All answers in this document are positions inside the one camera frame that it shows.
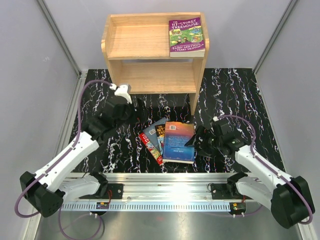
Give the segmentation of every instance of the purple book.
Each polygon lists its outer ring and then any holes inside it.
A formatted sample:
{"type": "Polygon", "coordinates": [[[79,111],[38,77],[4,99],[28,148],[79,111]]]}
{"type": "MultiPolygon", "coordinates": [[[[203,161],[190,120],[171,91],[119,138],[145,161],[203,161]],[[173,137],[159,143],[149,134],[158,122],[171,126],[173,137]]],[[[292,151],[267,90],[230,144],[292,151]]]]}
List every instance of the purple book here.
{"type": "Polygon", "coordinates": [[[170,57],[204,57],[205,40],[200,17],[169,21],[170,57]]]}

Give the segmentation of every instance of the barcode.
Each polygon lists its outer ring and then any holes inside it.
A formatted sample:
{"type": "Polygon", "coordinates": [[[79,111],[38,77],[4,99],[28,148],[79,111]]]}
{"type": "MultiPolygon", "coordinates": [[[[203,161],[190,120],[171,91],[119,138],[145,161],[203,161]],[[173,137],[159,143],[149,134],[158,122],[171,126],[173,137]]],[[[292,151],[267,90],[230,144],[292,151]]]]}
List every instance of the barcode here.
{"type": "Polygon", "coordinates": [[[155,134],[155,133],[156,133],[156,130],[151,129],[151,130],[149,131],[149,133],[150,133],[150,135],[155,134]]]}

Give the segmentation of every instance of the blue book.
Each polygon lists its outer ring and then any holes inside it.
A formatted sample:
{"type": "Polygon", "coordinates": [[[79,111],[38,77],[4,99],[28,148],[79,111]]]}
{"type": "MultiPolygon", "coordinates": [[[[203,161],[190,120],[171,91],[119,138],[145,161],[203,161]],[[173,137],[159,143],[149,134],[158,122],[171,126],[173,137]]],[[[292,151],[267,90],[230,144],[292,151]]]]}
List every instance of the blue book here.
{"type": "Polygon", "coordinates": [[[156,134],[155,125],[165,124],[168,119],[165,117],[161,118],[159,121],[156,121],[154,124],[151,124],[146,129],[143,130],[143,133],[148,137],[150,142],[153,144],[155,149],[160,152],[159,142],[156,134]]]}
{"type": "Polygon", "coordinates": [[[185,146],[195,134],[193,123],[167,121],[164,132],[163,161],[193,164],[195,161],[195,148],[185,146]]]}

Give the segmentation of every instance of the red book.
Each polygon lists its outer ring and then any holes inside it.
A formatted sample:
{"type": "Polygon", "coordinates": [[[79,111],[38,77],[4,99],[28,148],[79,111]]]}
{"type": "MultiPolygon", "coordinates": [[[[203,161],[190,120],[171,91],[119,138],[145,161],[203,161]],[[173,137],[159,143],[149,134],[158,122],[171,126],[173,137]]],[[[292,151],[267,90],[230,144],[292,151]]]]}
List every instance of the red book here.
{"type": "Polygon", "coordinates": [[[152,154],[154,159],[159,165],[162,165],[164,162],[162,161],[161,153],[155,148],[155,146],[152,144],[152,142],[149,140],[149,138],[144,134],[141,133],[139,135],[139,138],[142,140],[146,148],[149,150],[149,152],[152,154]]]}

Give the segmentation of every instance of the stack of books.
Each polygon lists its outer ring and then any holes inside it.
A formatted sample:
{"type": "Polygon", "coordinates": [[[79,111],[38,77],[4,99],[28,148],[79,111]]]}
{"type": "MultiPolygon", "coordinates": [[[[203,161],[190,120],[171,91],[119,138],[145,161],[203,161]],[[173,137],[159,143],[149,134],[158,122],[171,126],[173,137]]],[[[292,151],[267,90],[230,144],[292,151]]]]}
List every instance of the stack of books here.
{"type": "Polygon", "coordinates": [[[165,162],[193,164],[195,149],[185,144],[195,134],[194,124],[165,117],[143,130],[140,138],[159,165],[165,162]]]}

